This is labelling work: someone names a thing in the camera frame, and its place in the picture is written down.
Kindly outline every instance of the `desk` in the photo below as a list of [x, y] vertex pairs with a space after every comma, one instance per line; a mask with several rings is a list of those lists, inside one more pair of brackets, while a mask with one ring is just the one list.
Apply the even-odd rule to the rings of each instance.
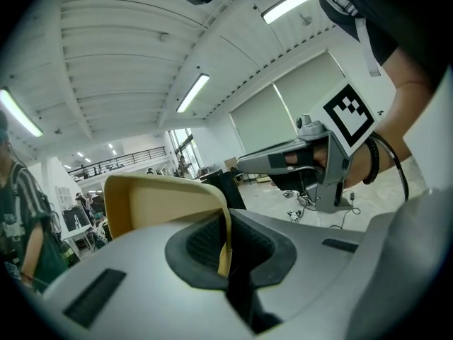
[[241, 178], [242, 176], [247, 175], [248, 183], [252, 185], [252, 181], [250, 180], [250, 176], [247, 173], [240, 173], [234, 176], [234, 178]]
[[200, 176], [199, 179], [200, 179], [201, 181], [204, 181], [204, 180], [207, 180], [207, 179], [209, 179], [209, 178], [212, 178], [213, 176], [218, 176], [218, 175], [220, 175], [221, 173], [222, 173], [222, 169], [219, 169], [219, 170], [217, 170], [217, 171], [211, 171], [210, 173], [207, 173], [207, 174], [205, 174], [205, 175], [203, 175], [203, 176]]

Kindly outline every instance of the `fluorescent ceiling light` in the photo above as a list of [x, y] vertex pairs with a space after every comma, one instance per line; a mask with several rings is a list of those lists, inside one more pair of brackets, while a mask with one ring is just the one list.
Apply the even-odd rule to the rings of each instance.
[[6, 89], [0, 89], [0, 101], [11, 115], [25, 127], [33, 136], [42, 136], [42, 130], [35, 125], [31, 119], [23, 112], [22, 108], [14, 101], [11, 94]]
[[288, 11], [291, 11], [306, 1], [308, 0], [281, 0], [262, 13], [261, 16], [267, 24], [271, 24], [280, 16], [286, 14]]
[[207, 81], [209, 81], [210, 76], [207, 74], [201, 73], [195, 83], [190, 87], [189, 92], [185, 95], [183, 101], [179, 105], [178, 109], [176, 112], [181, 113], [184, 112], [185, 109], [190, 105], [190, 102], [193, 101], [195, 96], [200, 92], [200, 89], [203, 88], [203, 86], [206, 84]]

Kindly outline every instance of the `balcony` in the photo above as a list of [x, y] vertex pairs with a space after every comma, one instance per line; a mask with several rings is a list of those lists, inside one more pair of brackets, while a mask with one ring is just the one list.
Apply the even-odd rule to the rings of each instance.
[[169, 160], [170, 157], [167, 155], [165, 147], [161, 146], [100, 161], [95, 164], [83, 165], [79, 169], [68, 171], [68, 174], [83, 188], [88, 184], [104, 181], [107, 176], [117, 172], [132, 172]]

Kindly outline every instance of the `black shirt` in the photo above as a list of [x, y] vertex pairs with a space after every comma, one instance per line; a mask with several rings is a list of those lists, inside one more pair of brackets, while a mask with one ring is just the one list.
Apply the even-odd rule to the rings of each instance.
[[76, 201], [79, 201], [80, 204], [82, 205], [82, 207], [84, 208], [84, 210], [86, 210], [86, 200], [83, 196], [78, 196], [76, 198]]
[[[445, 14], [442, 0], [350, 0], [362, 17], [376, 61], [380, 65], [400, 47], [430, 77], [434, 86], [448, 63], [447, 31], [439, 31]], [[355, 18], [337, 12], [326, 0], [319, 0], [326, 15], [358, 40]]]

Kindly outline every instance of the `black and white fiducial marker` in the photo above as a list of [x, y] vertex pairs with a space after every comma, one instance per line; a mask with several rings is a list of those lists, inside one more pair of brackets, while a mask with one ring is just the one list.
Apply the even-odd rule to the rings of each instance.
[[311, 121], [319, 120], [335, 133], [351, 156], [377, 124], [376, 118], [347, 79], [329, 92], [310, 112]]

